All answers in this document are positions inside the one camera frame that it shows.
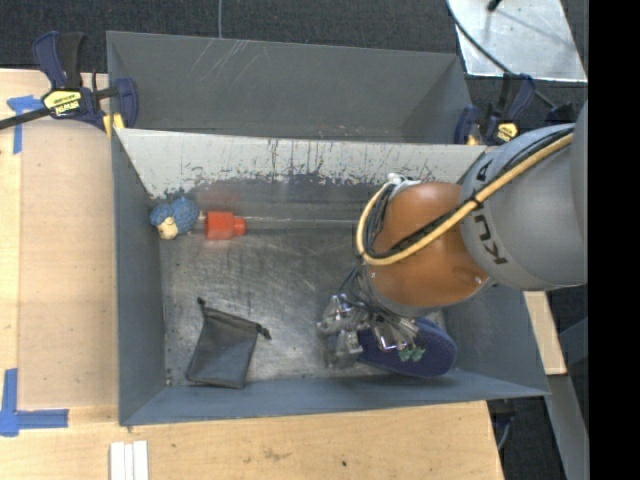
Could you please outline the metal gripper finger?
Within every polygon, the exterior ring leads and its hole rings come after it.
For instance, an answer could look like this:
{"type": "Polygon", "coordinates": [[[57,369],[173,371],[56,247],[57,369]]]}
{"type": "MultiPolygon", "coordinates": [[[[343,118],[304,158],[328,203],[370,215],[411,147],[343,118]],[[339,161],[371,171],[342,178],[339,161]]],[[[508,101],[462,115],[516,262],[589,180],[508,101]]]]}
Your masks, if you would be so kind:
{"type": "Polygon", "coordinates": [[[356,331],[341,331],[326,337],[324,360],[329,368],[352,367],[363,353],[356,331]]]}
{"type": "Polygon", "coordinates": [[[316,334],[328,338],[348,330],[352,323],[353,307],[341,295],[333,295],[316,323],[316,334]]]}

